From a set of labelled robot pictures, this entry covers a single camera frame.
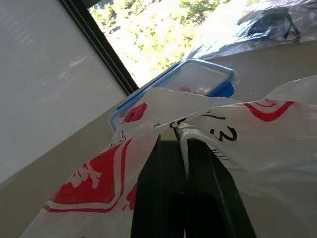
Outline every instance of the white plastic bag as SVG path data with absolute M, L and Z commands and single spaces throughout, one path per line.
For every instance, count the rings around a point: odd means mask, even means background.
M 179 127 L 185 165 L 186 139 L 214 148 L 257 237 L 316 237 L 316 88 L 314 76 L 252 103 L 150 89 L 108 150 L 65 182 L 22 237 L 130 237 L 138 175 L 168 127 Z

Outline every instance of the plastic bag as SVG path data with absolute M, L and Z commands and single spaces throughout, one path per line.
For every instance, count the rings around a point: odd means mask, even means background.
M 22 237 L 130 237 L 138 175 L 169 127 L 182 136 L 185 165 L 187 138 L 216 151 L 257 237 L 316 237 L 316 88 L 313 76 L 252 103 L 150 89 L 107 150 L 65 182 Z
M 204 23 L 184 59 L 208 60 L 289 42 L 317 39 L 313 0 L 232 0 Z

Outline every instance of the window frame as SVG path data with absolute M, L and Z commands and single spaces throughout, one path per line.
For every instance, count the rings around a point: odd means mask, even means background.
M 139 89 L 81 0 L 58 0 L 128 96 Z

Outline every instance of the plastic container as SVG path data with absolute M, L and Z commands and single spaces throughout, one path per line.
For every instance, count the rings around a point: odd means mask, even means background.
M 188 59 L 176 64 L 150 84 L 139 89 L 133 97 L 121 104 L 109 118 L 109 125 L 116 131 L 126 115 L 149 88 L 160 87 L 185 91 L 207 97 L 230 97 L 234 90 L 231 82 L 233 70 L 200 59 Z

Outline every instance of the black object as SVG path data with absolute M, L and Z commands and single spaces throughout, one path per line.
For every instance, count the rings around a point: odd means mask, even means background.
M 96 5 L 99 3 L 101 0 L 81 0 L 86 8 L 91 8 L 92 6 Z
M 278 29 L 280 31 L 285 20 L 289 22 L 289 26 L 283 36 L 284 39 L 280 40 L 273 36 L 273 30 Z M 248 36 L 254 34 L 260 34 L 261 39 L 271 39 L 277 42 L 293 42 L 299 41 L 301 38 L 301 34 L 293 23 L 292 17 L 286 7 L 277 7 L 263 11 L 262 17 L 258 19 L 247 32 Z M 288 39 L 290 34 L 293 35 L 294 38 Z
M 308 9 L 308 10 L 316 10 L 317 9 L 317 1 L 310 1 L 310 2 L 306 2 L 303 5 L 304 8 Z
M 139 87 L 80 0 L 59 0 L 126 95 Z
M 176 138 L 158 138 L 137 185 L 131 238 L 255 238 L 232 176 L 210 148 L 188 140 L 186 178 Z

